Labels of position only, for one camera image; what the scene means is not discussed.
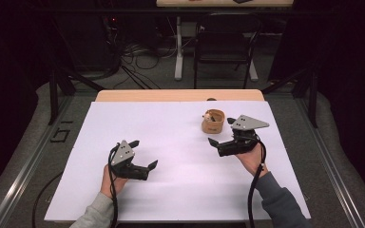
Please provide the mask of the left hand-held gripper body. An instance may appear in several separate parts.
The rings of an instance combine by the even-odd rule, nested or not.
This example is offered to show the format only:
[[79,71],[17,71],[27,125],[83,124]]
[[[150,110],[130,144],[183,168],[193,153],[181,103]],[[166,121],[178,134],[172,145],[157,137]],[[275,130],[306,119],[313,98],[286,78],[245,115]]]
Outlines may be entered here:
[[110,171],[118,178],[146,181],[149,174],[148,168],[132,163],[135,157],[134,148],[131,148],[125,140],[118,142],[110,151]]

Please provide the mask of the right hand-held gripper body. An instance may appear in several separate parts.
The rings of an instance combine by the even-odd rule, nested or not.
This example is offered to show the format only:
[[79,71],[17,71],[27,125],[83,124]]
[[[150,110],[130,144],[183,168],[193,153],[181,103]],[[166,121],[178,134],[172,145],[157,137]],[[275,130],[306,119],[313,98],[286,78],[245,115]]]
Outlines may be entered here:
[[251,151],[259,142],[256,129],[268,127],[269,123],[246,115],[240,115],[230,126],[233,132],[233,140],[219,142],[217,150],[221,157]]

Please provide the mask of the yellow fabric pen holder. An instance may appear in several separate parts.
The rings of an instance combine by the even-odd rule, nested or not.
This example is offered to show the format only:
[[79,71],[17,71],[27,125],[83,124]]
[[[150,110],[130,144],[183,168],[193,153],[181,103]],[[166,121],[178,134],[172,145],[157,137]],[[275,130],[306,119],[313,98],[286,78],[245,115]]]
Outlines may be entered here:
[[221,110],[208,109],[202,115],[202,131],[207,134],[219,134],[222,132],[225,115]]

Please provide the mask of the person's right hand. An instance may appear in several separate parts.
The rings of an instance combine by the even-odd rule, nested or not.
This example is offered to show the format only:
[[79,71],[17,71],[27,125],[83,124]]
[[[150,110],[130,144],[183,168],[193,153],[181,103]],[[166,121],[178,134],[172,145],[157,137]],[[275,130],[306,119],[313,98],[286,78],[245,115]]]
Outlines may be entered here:
[[251,151],[238,154],[237,158],[252,176],[256,176],[257,170],[261,165],[262,155],[263,149],[258,143]]

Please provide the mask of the person's left hand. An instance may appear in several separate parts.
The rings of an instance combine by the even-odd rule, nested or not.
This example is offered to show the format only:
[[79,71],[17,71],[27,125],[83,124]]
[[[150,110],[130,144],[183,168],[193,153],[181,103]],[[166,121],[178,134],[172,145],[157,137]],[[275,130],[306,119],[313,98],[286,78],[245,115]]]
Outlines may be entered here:
[[123,190],[126,183],[127,179],[116,177],[110,172],[110,169],[106,165],[104,167],[100,192],[112,199]]

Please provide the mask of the white board table cover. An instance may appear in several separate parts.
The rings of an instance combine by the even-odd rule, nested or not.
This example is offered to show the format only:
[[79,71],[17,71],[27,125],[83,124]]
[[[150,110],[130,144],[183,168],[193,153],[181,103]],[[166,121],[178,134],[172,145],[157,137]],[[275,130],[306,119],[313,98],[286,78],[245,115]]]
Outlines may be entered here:
[[244,114],[269,123],[258,130],[266,165],[280,185],[309,212],[273,112],[266,102],[94,102],[48,207],[47,221],[73,221],[96,197],[109,151],[120,141],[140,141],[134,164],[158,161],[147,180],[130,180],[118,197],[119,220],[217,222],[267,219],[251,175],[234,156],[220,157],[202,115],[216,108],[231,118]]

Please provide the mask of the wooden table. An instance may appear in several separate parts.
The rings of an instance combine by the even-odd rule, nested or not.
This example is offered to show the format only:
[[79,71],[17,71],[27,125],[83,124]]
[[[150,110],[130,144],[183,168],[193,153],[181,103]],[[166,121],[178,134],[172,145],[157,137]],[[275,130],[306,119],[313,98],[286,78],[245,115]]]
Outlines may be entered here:
[[263,101],[258,89],[124,89],[102,90],[96,102]]

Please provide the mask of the black metal stand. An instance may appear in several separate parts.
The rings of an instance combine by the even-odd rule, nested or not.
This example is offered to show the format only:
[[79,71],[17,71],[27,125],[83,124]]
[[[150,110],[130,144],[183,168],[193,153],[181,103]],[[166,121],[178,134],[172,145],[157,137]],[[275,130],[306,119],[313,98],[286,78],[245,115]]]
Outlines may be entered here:
[[287,85],[289,82],[295,81],[295,86],[291,93],[294,98],[302,98],[308,92],[307,117],[314,128],[317,128],[317,68],[309,65],[301,68],[295,73],[279,80],[277,83],[269,85],[261,92],[269,94],[278,88]]
[[96,91],[102,91],[104,88],[101,85],[90,81],[74,70],[67,67],[59,67],[53,69],[49,75],[49,98],[50,98],[50,120],[49,125],[52,125],[59,116],[58,103],[58,88],[61,88],[66,96],[73,96],[76,92],[71,79],[81,82],[82,84],[93,88]]

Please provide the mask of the black chair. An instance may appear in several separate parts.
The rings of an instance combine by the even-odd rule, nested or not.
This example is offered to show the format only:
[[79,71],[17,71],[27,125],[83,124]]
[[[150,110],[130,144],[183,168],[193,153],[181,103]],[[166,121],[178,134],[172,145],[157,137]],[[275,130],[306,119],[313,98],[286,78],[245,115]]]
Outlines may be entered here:
[[196,24],[194,48],[194,87],[198,84],[199,64],[246,65],[243,88],[251,76],[250,67],[262,22],[252,13],[209,13]]

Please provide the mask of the white-legged desk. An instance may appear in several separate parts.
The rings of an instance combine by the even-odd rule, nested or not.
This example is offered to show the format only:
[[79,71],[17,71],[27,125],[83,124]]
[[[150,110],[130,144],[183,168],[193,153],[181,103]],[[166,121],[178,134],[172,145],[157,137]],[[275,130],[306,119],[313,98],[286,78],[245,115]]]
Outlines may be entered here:
[[[244,3],[237,3],[234,0],[156,0],[159,8],[166,9],[189,9],[199,8],[291,8],[295,0],[248,0]],[[174,78],[179,81],[183,78],[183,43],[182,43],[182,21],[177,17],[176,26],[176,69]]]

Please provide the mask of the black equipment case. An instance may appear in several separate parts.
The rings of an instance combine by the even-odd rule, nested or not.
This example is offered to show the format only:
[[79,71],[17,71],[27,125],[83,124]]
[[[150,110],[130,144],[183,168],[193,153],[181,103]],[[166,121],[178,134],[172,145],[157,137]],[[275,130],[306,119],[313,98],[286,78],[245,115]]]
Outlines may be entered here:
[[112,56],[99,16],[57,15],[55,20],[77,70],[104,71],[111,68]]

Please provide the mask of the black curtain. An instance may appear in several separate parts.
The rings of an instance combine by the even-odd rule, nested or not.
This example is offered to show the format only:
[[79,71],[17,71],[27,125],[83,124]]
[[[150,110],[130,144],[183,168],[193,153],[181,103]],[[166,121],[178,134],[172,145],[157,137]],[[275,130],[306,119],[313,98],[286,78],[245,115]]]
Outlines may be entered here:
[[35,42],[22,0],[0,0],[0,176],[20,142],[37,106],[28,72]]
[[319,91],[331,103],[343,151],[365,183],[365,0],[349,8],[321,69]]

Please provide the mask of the metal floor rail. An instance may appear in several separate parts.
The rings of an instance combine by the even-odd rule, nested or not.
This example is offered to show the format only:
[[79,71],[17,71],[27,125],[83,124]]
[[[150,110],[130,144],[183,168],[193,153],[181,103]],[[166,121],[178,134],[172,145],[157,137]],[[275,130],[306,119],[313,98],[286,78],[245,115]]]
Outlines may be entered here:
[[365,222],[359,214],[355,206],[355,202],[351,197],[343,178],[340,176],[337,170],[330,151],[323,141],[318,129],[315,128],[309,121],[306,103],[301,99],[295,99],[295,102],[299,108],[302,119],[306,122],[307,128],[313,136],[314,142],[317,144],[318,156],[321,159],[324,170],[334,188],[336,197],[338,198],[347,220],[349,221],[352,228],[365,228]]
[[48,99],[41,98],[21,141],[0,176],[0,228],[5,228],[16,204],[45,154],[49,138],[65,115],[72,97],[60,99],[59,114],[49,124]]

